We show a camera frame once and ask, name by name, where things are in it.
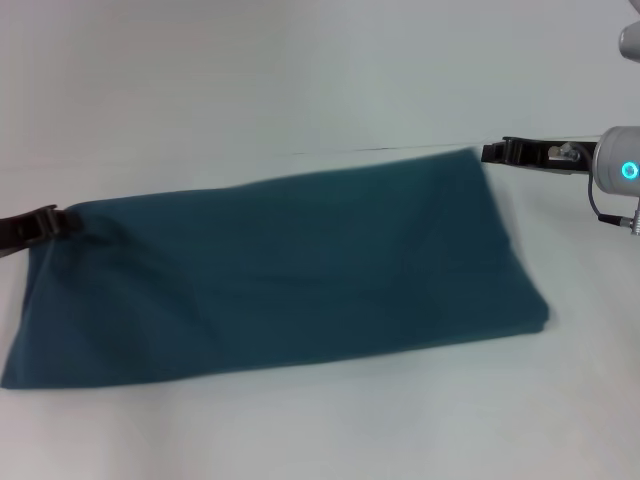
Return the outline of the teal blue shirt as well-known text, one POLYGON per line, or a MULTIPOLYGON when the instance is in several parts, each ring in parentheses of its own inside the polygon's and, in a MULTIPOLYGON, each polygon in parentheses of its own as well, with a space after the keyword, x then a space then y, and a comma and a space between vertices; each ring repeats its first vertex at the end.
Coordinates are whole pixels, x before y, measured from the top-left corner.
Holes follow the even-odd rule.
POLYGON ((46 210, 0 386, 101 388, 540 332, 477 156, 461 150, 46 210))

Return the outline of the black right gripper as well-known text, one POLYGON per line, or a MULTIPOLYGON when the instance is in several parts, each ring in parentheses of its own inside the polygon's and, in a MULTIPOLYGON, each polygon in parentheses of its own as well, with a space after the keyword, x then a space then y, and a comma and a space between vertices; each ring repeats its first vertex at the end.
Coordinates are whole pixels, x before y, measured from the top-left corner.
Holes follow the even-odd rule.
POLYGON ((557 173, 587 173, 587 157, 595 153, 595 148, 595 142, 526 141, 520 137, 503 137, 499 142, 483 146, 481 161, 557 173))

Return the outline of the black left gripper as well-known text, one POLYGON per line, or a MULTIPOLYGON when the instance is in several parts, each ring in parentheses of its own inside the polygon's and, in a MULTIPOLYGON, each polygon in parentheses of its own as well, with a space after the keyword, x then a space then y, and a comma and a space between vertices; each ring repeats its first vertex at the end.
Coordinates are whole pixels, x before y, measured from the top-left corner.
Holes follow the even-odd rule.
POLYGON ((0 258, 80 229, 80 217, 74 212, 59 210, 56 205, 0 219, 0 258))

